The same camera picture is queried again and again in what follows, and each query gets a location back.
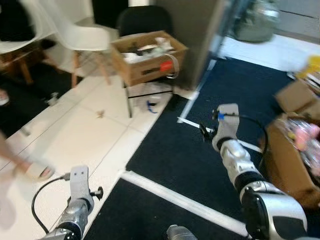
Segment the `person's foot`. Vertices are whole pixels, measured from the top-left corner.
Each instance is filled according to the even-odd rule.
[[[6,105],[9,102],[9,96],[7,92],[0,88],[0,107]]]
[[[32,162],[23,161],[17,167],[23,172],[26,173],[29,167],[31,166]],[[49,167],[46,167],[44,171],[41,173],[40,177],[45,177],[51,172],[51,169]]]

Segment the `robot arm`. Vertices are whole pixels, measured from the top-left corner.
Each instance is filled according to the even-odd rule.
[[[70,193],[68,206],[63,211],[57,227],[40,240],[81,240],[88,223],[88,215],[95,206],[93,196],[99,200],[103,197],[103,189],[90,192],[88,183],[88,167],[77,166],[70,173]]]
[[[219,106],[219,126],[212,145],[220,152],[229,179],[239,193],[248,233],[260,240],[296,240],[305,237],[307,218],[301,205],[267,182],[251,161],[250,154],[238,143],[237,115],[237,104]]]

